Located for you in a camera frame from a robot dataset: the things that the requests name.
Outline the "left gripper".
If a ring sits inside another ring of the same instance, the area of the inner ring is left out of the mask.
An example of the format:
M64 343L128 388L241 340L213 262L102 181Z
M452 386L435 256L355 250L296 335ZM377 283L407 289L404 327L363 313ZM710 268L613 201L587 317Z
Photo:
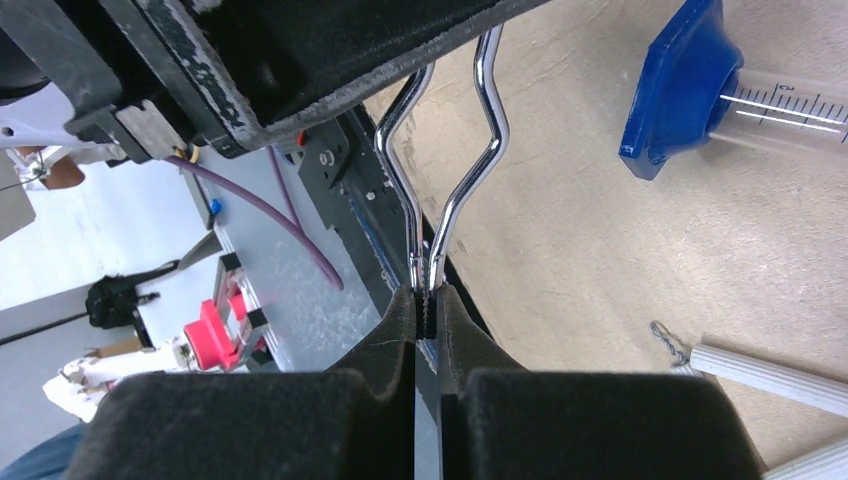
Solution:
M2 146L112 144L141 163L198 143L154 5L2 2Z

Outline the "metal crucible tongs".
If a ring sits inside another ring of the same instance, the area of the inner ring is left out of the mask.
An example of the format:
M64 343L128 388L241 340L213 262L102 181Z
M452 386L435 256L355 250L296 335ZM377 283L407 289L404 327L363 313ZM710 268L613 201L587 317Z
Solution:
M459 102L448 106L445 76L432 63L398 84L378 121L374 150L406 216L410 282L421 296L446 279L450 242L466 202L504 157L511 140L496 80L504 27L448 58L472 63ZM447 106L444 114L440 106Z

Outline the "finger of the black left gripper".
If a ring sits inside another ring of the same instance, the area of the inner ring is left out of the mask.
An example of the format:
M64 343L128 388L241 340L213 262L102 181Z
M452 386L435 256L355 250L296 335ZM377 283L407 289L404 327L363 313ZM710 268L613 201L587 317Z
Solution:
M530 1L107 1L183 141L234 158L330 120Z

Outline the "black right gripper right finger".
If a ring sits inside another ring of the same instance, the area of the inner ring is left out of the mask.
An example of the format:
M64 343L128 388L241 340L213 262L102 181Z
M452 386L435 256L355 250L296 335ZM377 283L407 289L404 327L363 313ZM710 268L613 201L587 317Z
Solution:
M445 479L757 479L726 395L672 374L531 371L435 296Z

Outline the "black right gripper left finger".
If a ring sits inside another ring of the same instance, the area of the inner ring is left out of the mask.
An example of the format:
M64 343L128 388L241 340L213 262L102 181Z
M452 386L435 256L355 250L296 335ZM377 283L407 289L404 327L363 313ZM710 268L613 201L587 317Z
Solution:
M410 479L415 299L320 372L151 373L101 403L69 479Z

